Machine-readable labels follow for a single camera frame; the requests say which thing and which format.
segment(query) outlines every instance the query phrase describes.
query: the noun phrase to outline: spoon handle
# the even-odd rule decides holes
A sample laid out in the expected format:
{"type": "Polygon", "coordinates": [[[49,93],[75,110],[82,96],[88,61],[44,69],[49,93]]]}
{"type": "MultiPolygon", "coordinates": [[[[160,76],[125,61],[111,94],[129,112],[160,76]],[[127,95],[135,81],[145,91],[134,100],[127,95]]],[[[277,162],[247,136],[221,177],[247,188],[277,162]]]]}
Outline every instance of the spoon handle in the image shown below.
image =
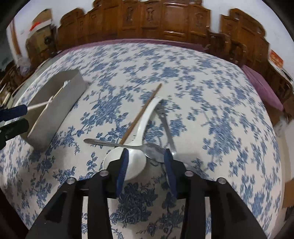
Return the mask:
{"type": "Polygon", "coordinates": [[[95,140],[95,139],[84,139],[84,142],[86,144],[91,144],[91,145],[107,145],[107,146],[118,146],[118,147],[125,147],[129,149],[140,149],[141,145],[138,146],[132,146],[132,145],[120,145],[112,142],[107,142],[103,140],[95,140]]]}

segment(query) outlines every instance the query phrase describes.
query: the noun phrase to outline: blue gripper pad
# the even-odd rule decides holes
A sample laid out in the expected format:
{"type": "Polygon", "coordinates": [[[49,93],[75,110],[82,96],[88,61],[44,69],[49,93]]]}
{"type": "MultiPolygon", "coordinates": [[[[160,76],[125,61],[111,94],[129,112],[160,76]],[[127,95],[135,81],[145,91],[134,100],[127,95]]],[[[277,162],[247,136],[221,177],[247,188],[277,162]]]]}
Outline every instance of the blue gripper pad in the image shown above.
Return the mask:
{"type": "Polygon", "coordinates": [[[126,148],[123,149],[123,152],[121,154],[122,163],[121,163],[121,169],[119,170],[119,174],[116,180],[116,196],[119,197],[123,190],[123,182],[125,180],[127,167],[128,167],[128,150],[126,148]]]}
{"type": "Polygon", "coordinates": [[[168,178],[168,184],[171,189],[172,194],[177,197],[177,187],[176,187],[176,176],[173,173],[173,170],[171,168],[171,160],[173,160],[173,156],[169,149],[166,149],[164,152],[164,164],[166,167],[166,176],[168,178]]]}

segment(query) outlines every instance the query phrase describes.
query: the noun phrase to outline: table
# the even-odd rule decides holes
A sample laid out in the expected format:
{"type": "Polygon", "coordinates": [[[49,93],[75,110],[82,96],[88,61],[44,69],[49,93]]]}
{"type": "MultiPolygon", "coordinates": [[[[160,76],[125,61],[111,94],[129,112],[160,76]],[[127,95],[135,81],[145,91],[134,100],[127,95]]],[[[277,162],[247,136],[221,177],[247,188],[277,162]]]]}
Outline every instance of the table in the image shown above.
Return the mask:
{"type": "MultiPolygon", "coordinates": [[[[57,72],[75,68],[89,86],[48,150],[34,151],[17,136],[1,151],[1,188],[28,228],[68,177],[81,180],[102,169],[102,160],[112,148],[93,147],[83,139],[119,142],[140,107],[162,83],[158,96],[164,99],[179,158],[203,178],[225,177],[265,233],[271,234],[281,202],[278,144],[261,99],[238,66],[167,45],[81,48],[48,67],[17,105],[28,104],[57,72]]],[[[168,147],[155,114],[144,140],[168,147]]],[[[172,198],[159,163],[149,160],[137,178],[125,182],[120,198],[108,203],[114,238],[179,238],[185,201],[172,198]]],[[[87,214],[82,217],[85,236],[87,214]]],[[[209,210],[206,232],[209,238],[209,210]]]]}

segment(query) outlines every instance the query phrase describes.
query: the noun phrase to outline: chopstick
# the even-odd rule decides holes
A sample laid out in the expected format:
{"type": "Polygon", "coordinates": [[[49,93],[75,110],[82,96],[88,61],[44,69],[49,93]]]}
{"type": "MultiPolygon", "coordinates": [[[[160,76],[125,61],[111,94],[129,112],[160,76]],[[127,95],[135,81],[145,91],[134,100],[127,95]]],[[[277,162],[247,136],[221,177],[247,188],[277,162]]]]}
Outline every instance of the chopstick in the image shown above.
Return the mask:
{"type": "Polygon", "coordinates": [[[157,94],[157,92],[159,91],[159,89],[161,88],[162,84],[160,83],[157,88],[155,89],[155,91],[153,91],[152,95],[150,96],[150,98],[147,100],[147,102],[144,104],[143,108],[140,110],[140,112],[138,113],[138,115],[136,116],[136,118],[134,119],[134,121],[132,122],[131,126],[127,129],[127,131],[125,132],[125,134],[123,135],[122,139],[120,140],[119,144],[124,144],[126,139],[128,138],[128,136],[131,134],[132,130],[134,129],[134,127],[136,126],[137,122],[139,121],[139,119],[141,118],[141,116],[143,115],[143,113],[145,112],[147,106],[149,105],[149,103],[153,100],[153,98],[155,97],[155,95],[157,94]]]}

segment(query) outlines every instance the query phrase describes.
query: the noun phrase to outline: pink seat cushion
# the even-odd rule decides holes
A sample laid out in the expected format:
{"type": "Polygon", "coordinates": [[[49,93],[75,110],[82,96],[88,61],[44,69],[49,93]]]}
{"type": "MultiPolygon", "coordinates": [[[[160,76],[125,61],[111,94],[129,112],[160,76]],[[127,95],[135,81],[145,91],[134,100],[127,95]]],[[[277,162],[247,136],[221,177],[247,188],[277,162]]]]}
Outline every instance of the pink seat cushion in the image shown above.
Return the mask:
{"type": "Polygon", "coordinates": [[[244,71],[245,75],[247,76],[251,84],[256,89],[257,93],[259,94],[259,97],[272,107],[280,111],[283,111],[284,107],[281,101],[274,93],[270,85],[262,77],[262,75],[252,70],[246,65],[242,66],[242,70],[244,71]]]}

